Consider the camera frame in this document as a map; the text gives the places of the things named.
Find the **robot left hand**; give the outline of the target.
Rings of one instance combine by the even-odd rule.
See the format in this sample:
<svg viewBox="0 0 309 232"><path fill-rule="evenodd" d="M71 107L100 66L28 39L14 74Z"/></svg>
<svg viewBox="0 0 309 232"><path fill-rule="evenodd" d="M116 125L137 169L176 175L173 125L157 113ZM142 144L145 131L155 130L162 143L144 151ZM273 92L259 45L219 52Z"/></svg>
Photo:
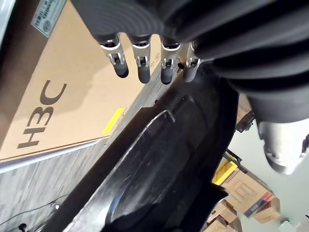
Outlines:
<svg viewBox="0 0 309 232"><path fill-rule="evenodd" d="M184 77L202 63L244 94L269 165L290 175L309 153L309 3L306 0L75 0L73 6L115 73L129 70L119 38L133 49L138 78L150 80L150 39L161 40L161 81L188 46Z"/></svg>

